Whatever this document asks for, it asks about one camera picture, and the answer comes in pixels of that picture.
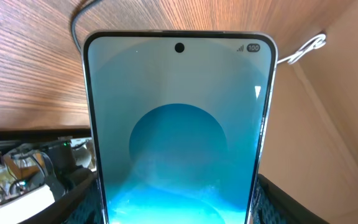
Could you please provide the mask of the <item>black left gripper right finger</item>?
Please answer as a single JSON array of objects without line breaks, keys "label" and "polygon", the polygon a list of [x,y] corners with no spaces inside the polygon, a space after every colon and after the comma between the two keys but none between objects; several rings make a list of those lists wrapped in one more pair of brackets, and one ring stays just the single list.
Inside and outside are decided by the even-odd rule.
[{"label": "black left gripper right finger", "polygon": [[328,224],[259,174],[250,210],[253,224]]}]

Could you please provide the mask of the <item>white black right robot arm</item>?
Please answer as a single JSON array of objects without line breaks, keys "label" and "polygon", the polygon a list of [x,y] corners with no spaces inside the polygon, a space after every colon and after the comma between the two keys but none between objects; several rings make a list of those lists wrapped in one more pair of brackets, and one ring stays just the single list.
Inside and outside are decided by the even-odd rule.
[{"label": "white black right robot arm", "polygon": [[80,164],[69,141],[22,144],[8,154],[13,161],[31,159],[39,168],[43,182],[53,193],[62,196],[93,175]]}]

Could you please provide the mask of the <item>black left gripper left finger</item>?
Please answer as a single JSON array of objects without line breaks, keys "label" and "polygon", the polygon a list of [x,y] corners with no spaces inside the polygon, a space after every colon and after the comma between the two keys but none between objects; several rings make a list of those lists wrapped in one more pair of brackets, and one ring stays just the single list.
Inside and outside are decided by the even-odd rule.
[{"label": "black left gripper left finger", "polygon": [[21,223],[102,223],[96,174],[91,174],[57,202]]}]

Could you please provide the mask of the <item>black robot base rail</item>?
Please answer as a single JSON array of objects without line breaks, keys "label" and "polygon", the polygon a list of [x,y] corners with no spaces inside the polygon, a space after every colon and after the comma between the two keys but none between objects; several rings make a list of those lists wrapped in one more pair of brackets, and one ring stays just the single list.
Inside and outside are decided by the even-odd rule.
[{"label": "black robot base rail", "polygon": [[0,141],[46,141],[91,137],[90,128],[0,129]]}]

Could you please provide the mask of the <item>blue screen smartphone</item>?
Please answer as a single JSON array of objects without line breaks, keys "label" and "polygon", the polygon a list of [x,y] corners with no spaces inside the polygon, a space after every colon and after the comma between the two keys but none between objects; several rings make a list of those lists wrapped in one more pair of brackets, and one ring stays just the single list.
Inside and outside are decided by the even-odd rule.
[{"label": "blue screen smartphone", "polygon": [[277,67],[258,32],[103,30],[82,49],[105,223],[248,223]]}]

